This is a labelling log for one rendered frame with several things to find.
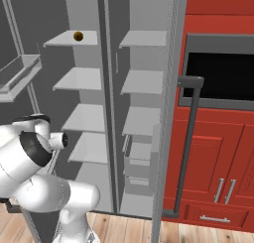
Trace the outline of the grey fridge shelf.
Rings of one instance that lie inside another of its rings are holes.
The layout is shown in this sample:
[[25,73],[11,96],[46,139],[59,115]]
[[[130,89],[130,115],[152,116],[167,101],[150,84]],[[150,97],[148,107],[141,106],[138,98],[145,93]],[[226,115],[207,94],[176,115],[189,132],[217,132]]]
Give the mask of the grey fridge shelf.
[[53,87],[53,90],[100,90],[99,68],[73,67]]
[[103,106],[78,104],[63,124],[63,130],[103,133],[105,131]]
[[65,31],[56,37],[48,40],[44,43],[45,47],[48,46],[63,46],[63,47],[72,47],[72,46],[97,46],[97,32],[96,31],[80,31],[83,33],[83,40],[78,42],[73,38],[73,34],[77,31]]
[[165,31],[129,31],[119,47],[164,47],[166,36]]
[[160,108],[131,106],[122,134],[151,136],[153,127],[160,122],[160,115]]
[[107,163],[106,137],[103,133],[83,132],[68,160],[82,163]]
[[130,70],[121,93],[161,94],[163,77],[162,71]]

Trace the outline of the grey fridge drawer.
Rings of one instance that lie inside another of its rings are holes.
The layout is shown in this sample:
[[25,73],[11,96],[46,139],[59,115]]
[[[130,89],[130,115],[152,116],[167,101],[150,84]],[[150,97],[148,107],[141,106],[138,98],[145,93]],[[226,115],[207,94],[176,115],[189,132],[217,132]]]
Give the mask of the grey fridge drawer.
[[125,168],[125,179],[131,184],[149,185],[150,168],[140,165],[129,165]]
[[122,150],[125,165],[149,166],[151,147],[152,145],[150,143],[138,142],[131,135],[126,135]]

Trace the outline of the grey right fridge door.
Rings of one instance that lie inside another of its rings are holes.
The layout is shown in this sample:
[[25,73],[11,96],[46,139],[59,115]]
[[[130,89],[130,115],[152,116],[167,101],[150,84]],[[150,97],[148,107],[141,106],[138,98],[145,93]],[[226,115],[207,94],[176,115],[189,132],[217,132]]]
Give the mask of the grey right fridge door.
[[159,243],[187,0],[169,0],[151,243]]

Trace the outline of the grey fridge door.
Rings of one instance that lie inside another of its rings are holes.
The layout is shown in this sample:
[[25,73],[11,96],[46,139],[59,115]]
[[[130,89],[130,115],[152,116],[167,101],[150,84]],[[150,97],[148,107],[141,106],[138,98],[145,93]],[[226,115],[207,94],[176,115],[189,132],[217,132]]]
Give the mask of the grey fridge door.
[[[12,8],[11,0],[2,0],[4,10],[7,16],[9,27],[11,30],[14,45],[18,56],[24,54],[24,48],[20,38],[18,26],[16,23],[14,11]],[[26,84],[26,89],[30,98],[30,102],[34,113],[39,113],[40,108],[36,97],[33,82],[30,81]],[[29,229],[35,239],[36,243],[52,243],[55,238],[55,232],[58,228],[58,219],[56,214],[36,214],[23,209],[25,220],[28,223]]]
[[169,0],[151,243],[159,243],[187,0]]

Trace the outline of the grey fridge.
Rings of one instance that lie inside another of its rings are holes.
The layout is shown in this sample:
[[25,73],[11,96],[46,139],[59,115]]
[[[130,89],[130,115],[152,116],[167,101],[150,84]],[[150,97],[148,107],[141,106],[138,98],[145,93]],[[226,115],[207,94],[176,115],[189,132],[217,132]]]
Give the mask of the grey fridge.
[[[41,112],[54,126],[63,128],[78,104],[102,105],[104,111],[107,163],[68,160],[82,131],[64,130],[69,135],[67,151],[56,155],[51,173],[77,182],[98,185],[98,211],[151,218],[157,171],[160,122],[151,136],[131,135],[150,143],[149,185],[131,184],[125,179],[123,127],[129,108],[162,107],[161,94],[121,93],[130,70],[164,72],[166,46],[123,47],[129,31],[165,31],[169,0],[11,0],[24,53],[38,54],[43,69],[33,81]],[[96,31],[97,46],[48,46],[44,43],[65,31]],[[53,90],[73,67],[99,68],[100,90]]]

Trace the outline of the clear fridge door bin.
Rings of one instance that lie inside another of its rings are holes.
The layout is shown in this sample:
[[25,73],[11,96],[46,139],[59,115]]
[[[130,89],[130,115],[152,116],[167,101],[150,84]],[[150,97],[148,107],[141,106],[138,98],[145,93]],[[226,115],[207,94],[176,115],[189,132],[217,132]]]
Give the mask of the clear fridge door bin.
[[13,102],[41,70],[39,55],[19,55],[0,69],[0,102]]

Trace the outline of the grey left fridge door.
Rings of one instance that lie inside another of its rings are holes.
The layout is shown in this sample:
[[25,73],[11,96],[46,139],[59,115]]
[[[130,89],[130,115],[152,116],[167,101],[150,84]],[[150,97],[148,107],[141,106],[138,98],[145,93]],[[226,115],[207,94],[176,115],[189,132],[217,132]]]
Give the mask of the grey left fridge door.
[[[24,48],[20,38],[18,26],[16,23],[14,11],[12,8],[11,0],[2,0],[4,10],[7,16],[9,27],[11,30],[14,45],[18,56],[24,54]],[[26,84],[26,89],[30,98],[30,102],[34,113],[39,113],[40,108],[36,97],[33,82],[30,81]],[[35,239],[36,243],[52,243],[55,238],[55,232],[58,228],[58,219],[56,214],[36,214],[23,209],[25,220],[28,223],[29,229]]]

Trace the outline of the red cupboard door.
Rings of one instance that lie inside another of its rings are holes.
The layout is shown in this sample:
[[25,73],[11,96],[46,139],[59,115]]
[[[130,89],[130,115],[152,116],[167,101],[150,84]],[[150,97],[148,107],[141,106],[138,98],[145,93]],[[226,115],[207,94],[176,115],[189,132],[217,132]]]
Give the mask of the red cupboard door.
[[[166,198],[175,198],[177,194],[187,126],[184,120],[175,120],[173,124]],[[194,124],[182,199],[214,202],[219,180],[227,176],[242,131],[242,124]]]
[[229,204],[254,207],[254,125],[245,125],[230,170],[235,180]]

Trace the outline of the grey oven with black window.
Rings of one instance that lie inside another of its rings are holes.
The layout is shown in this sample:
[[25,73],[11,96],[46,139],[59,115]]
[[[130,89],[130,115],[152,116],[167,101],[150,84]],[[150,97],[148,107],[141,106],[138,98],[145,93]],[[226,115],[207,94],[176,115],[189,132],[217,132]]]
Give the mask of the grey oven with black window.
[[204,78],[199,107],[254,111],[254,35],[188,33],[182,75]]

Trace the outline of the red cupboard panel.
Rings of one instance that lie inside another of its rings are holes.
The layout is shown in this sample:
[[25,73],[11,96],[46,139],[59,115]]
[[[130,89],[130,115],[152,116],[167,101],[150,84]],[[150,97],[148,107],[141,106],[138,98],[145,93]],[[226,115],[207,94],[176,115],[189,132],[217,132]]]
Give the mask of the red cupboard panel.
[[254,15],[254,0],[188,0],[190,15]]

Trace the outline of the red drawer front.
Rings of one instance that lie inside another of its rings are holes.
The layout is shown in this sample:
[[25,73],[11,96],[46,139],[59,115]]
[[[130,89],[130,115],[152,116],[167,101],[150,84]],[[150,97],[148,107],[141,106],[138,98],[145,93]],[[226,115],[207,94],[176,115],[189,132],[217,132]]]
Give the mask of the red drawer front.
[[[230,223],[220,223],[200,220],[199,217],[205,215],[209,217],[228,218]],[[230,229],[241,229],[249,216],[247,210],[239,208],[211,207],[197,204],[188,204],[184,214],[184,221],[193,222],[197,225],[224,227]]]

